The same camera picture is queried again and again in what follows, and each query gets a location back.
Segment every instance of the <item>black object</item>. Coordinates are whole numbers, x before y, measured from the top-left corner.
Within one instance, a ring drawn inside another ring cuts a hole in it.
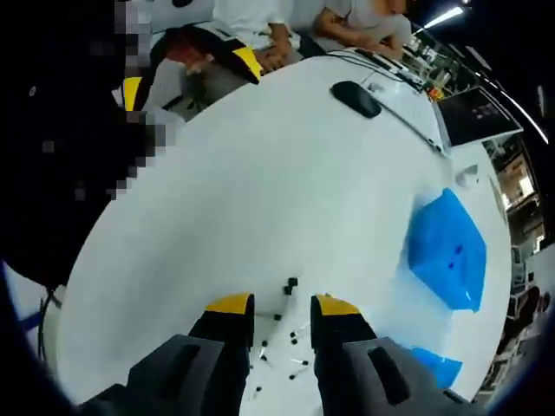
[[[193,0],[172,0],[173,7],[181,8],[191,4]]]
[[[382,112],[382,106],[363,87],[353,81],[341,81],[331,88],[336,99],[360,115],[373,119]]]

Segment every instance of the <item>person's hand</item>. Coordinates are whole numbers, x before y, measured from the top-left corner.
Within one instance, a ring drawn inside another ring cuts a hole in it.
[[[291,45],[287,43],[279,43],[265,52],[256,54],[258,63],[262,66],[262,75],[269,74],[287,64],[287,56],[291,52]]]
[[[170,48],[166,58],[183,63],[188,75],[202,72],[204,67],[214,60],[212,55],[200,52],[185,39],[176,42]]]
[[[378,43],[365,33],[361,33],[355,40],[355,46],[367,52],[375,52]]]

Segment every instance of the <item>white table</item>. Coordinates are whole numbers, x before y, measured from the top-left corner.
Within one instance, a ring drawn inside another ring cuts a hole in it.
[[[378,335],[464,362],[454,391],[472,399],[497,347],[511,275],[510,238],[481,145],[431,153],[385,110],[368,120],[330,96],[369,71],[313,58],[248,85],[201,113],[175,146],[141,169],[90,233],[65,296],[57,344],[60,382],[83,401],[115,382],[175,333],[187,333],[220,296],[251,291],[257,311],[280,310],[281,287],[299,276],[296,297],[272,328],[258,318],[254,369],[242,414],[319,414],[308,333],[315,293],[354,303]],[[388,85],[379,74],[374,82]],[[432,111],[425,96],[422,112]],[[483,180],[454,185],[480,165]],[[405,270],[413,209],[452,186],[487,243],[481,310],[451,313]],[[402,296],[410,296],[410,302]],[[268,339],[271,366],[258,360]],[[264,390],[253,398],[254,386]]]

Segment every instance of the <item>ceiling light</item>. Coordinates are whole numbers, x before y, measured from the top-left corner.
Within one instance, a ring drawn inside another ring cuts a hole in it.
[[[426,23],[423,28],[418,29],[415,33],[422,32],[424,29],[429,29],[432,26],[435,26],[436,24],[439,24],[441,22],[445,22],[446,20],[449,20],[452,17],[455,17],[455,16],[458,16],[458,15],[462,14],[462,12],[463,12],[462,8],[454,7],[450,11],[447,11],[447,12],[443,13],[441,16],[436,17],[431,22]]]

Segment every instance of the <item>person's arm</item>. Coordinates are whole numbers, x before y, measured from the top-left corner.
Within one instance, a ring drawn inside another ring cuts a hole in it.
[[[402,45],[403,42],[399,39],[399,36],[392,35],[388,39],[388,44],[379,43],[375,46],[373,52],[377,52],[378,54],[384,55],[386,58],[394,61],[400,61],[403,54]]]
[[[360,46],[361,31],[345,26],[345,18],[324,7],[314,21],[314,30],[320,36],[334,39],[344,46]]]
[[[270,27],[270,38],[273,46],[267,51],[257,52],[258,63],[262,66],[262,75],[280,69],[285,66],[287,56],[291,52],[291,42],[289,41],[289,29],[283,23],[268,23]]]
[[[290,33],[287,26],[282,23],[268,23],[270,26],[270,38],[274,42],[273,48],[280,55],[287,56],[291,52]]]
[[[396,16],[397,28],[393,35],[391,35],[386,44],[380,43],[376,45],[373,52],[384,55],[389,59],[400,61],[402,59],[403,45],[410,43],[411,28],[410,22],[404,16]]]

